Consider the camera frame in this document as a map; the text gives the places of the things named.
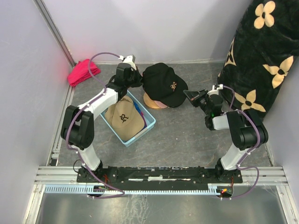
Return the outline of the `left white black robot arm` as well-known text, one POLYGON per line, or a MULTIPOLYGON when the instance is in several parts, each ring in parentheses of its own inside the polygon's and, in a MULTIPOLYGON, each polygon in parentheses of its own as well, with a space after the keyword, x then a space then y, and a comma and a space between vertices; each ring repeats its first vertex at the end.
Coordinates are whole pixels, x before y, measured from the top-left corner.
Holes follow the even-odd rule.
POLYGON ((69 150, 78 153, 87 171, 87 177, 93 182, 103 178, 99 168, 101 160, 93 148, 94 120, 109 106, 120 101, 130 87, 142 85, 141 75, 136 65, 122 62, 116 68, 116 74, 104 86, 102 91, 80 106, 68 106, 65 111, 61 137, 69 150))

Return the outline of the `pink cap with R logo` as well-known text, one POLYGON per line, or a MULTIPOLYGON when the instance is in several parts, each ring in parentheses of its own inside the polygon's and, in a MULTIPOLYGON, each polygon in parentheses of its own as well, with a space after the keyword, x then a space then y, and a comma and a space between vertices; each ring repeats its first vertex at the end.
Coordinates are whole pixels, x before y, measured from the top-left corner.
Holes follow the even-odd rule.
POLYGON ((165 108, 168 108, 167 105, 165 105, 164 103, 160 102, 160 101, 154 101, 154 103, 156 104, 156 108, 157 109, 165 109, 165 108))

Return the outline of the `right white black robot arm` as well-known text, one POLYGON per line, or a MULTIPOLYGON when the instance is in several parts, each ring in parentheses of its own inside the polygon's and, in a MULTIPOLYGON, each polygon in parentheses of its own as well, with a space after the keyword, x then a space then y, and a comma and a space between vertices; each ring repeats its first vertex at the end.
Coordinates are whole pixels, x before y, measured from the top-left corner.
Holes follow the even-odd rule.
POLYGON ((230 107, 236 97, 235 91, 225 85, 213 85, 210 91, 184 90, 183 93, 194 107, 200 107, 205 114, 205 125, 211 130, 228 129, 232 145, 226 154, 219 159, 215 166, 214 176, 219 182, 226 182, 231 178, 232 170, 241 170, 240 165, 256 148, 268 141, 268 132, 254 109, 222 110, 223 98, 220 91, 228 89, 233 97, 230 107))

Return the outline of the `tan cap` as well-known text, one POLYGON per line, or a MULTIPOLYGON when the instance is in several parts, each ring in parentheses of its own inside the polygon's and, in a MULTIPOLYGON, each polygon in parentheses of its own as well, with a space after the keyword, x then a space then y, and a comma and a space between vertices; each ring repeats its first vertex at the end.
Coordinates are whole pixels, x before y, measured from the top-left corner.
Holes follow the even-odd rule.
POLYGON ((119 102, 109 106, 105 119, 123 141, 133 138, 145 126, 133 100, 128 96, 124 96, 119 102))

